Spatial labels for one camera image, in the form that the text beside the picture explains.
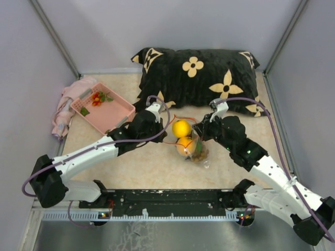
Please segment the yellow lemon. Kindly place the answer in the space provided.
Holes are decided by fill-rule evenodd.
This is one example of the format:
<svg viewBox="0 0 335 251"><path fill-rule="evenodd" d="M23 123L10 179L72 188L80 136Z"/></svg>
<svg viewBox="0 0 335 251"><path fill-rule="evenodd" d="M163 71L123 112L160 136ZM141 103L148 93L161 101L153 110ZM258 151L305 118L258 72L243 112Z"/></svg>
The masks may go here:
<svg viewBox="0 0 335 251"><path fill-rule="evenodd" d="M172 133L176 138L188 136L192 127L186 120L178 120L172 124Z"/></svg>

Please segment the clear zip bag orange zipper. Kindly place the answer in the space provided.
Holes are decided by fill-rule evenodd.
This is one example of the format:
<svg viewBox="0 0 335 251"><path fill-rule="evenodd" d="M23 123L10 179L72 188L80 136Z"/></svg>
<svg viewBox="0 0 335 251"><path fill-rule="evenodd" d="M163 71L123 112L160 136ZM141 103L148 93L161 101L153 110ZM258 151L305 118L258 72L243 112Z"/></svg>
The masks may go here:
<svg viewBox="0 0 335 251"><path fill-rule="evenodd" d="M174 147L184 160L208 169L210 167L209 146L193 129L197 122L198 120L192 117L173 115L163 143Z"/></svg>

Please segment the orange peach fruit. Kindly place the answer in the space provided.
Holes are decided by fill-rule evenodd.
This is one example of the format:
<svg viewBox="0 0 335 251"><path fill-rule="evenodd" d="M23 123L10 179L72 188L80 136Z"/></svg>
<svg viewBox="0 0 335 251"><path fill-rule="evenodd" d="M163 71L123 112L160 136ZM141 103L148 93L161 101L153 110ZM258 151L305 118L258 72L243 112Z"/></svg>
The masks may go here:
<svg viewBox="0 0 335 251"><path fill-rule="evenodd" d="M196 142L187 136L179 138L176 143L176 149L181 156L191 156L196 149Z"/></svg>

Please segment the brown longan bunch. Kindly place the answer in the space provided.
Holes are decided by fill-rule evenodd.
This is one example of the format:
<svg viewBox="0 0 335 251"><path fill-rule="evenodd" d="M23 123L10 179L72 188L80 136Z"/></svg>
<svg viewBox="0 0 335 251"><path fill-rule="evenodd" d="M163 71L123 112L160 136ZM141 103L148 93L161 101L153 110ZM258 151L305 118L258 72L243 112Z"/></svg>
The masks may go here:
<svg viewBox="0 0 335 251"><path fill-rule="evenodd" d="M196 144L196 149L191 156L191 161L199 163L208 159L209 149L203 141L198 141Z"/></svg>

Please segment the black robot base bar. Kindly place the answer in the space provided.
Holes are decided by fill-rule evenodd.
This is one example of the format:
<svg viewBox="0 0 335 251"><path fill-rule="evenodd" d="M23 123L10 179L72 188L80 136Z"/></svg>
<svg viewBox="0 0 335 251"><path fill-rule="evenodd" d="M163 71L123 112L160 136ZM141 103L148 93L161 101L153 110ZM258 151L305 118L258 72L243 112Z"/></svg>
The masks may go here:
<svg viewBox="0 0 335 251"><path fill-rule="evenodd" d="M103 189L94 202L81 201L81 209L111 209L112 215L150 217L225 216L226 210L244 208L244 195L255 183L244 179L233 189Z"/></svg>

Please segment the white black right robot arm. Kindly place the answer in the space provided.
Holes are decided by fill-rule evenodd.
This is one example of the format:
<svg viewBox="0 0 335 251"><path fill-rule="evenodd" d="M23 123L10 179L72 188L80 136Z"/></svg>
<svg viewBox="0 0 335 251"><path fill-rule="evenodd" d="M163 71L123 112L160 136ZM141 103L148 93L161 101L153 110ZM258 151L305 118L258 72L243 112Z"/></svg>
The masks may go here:
<svg viewBox="0 0 335 251"><path fill-rule="evenodd" d="M334 198L321 197L287 174L264 148L247 137L237 116L212 119L205 115L193 129L201 139L223 146L235 164L271 186L266 190L249 180L241 181L244 188L233 197L238 206L250 204L275 215L309 245L316 246L326 237L334 224Z"/></svg>

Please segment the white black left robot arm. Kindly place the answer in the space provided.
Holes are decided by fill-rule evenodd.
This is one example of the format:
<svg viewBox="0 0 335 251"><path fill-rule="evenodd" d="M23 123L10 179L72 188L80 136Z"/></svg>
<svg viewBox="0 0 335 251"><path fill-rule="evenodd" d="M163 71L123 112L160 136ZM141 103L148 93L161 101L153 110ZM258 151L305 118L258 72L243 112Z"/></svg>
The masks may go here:
<svg viewBox="0 0 335 251"><path fill-rule="evenodd" d="M72 178L99 162L137 149L142 142L160 143L165 136L160 114L143 110L131 122L80 150L54 158L40 156L29 183L43 208L54 207L61 201L85 201L101 208L109 201L103 184L99 180L76 181Z"/></svg>

